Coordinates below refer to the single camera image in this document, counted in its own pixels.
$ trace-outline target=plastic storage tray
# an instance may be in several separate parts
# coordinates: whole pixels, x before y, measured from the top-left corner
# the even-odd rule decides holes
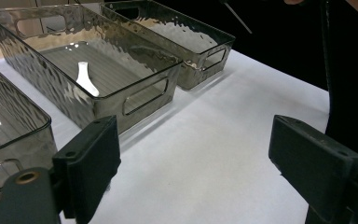
[[[222,71],[235,37],[151,0],[106,2],[100,13],[183,60],[178,86],[190,90]]]
[[[52,167],[57,148],[51,119],[0,74],[0,190],[10,175]]]
[[[116,115],[119,133],[172,100],[182,63],[81,5],[0,10],[0,48],[81,129]],[[98,95],[77,83],[80,62]]]

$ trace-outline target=white plastic object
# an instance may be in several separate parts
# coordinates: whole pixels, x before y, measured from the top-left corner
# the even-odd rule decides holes
[[[91,83],[89,78],[89,63],[80,62],[78,63],[79,73],[77,76],[77,83],[82,86],[86,91],[88,91],[93,96],[98,96],[100,92],[98,89]]]

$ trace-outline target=white table surface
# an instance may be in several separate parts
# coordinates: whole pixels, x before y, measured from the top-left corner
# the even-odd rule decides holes
[[[80,132],[3,59],[0,71],[51,115],[58,149]],[[91,223],[303,224],[307,203],[269,160],[272,121],[285,115],[324,132],[328,101],[327,91],[232,50],[222,72],[176,88],[120,135],[122,163]]]

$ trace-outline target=transparent container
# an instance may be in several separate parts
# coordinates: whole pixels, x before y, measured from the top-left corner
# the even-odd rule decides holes
[[[52,167],[51,118],[0,73],[0,191],[19,170]]]
[[[0,10],[0,48],[81,129],[116,115],[119,133],[172,100],[182,63],[81,5]],[[82,62],[98,94],[78,81]]]
[[[183,60],[177,81],[188,91],[222,71],[235,36],[152,0],[104,2],[101,15]]]

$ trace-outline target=white tablecloth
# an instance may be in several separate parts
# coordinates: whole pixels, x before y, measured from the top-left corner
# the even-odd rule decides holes
[[[3,59],[0,71],[51,115],[58,149],[80,132]],[[304,223],[307,203],[269,160],[272,121],[285,115],[324,132],[328,101],[327,91],[232,50],[221,73],[177,88],[120,135],[122,163],[91,223]]]

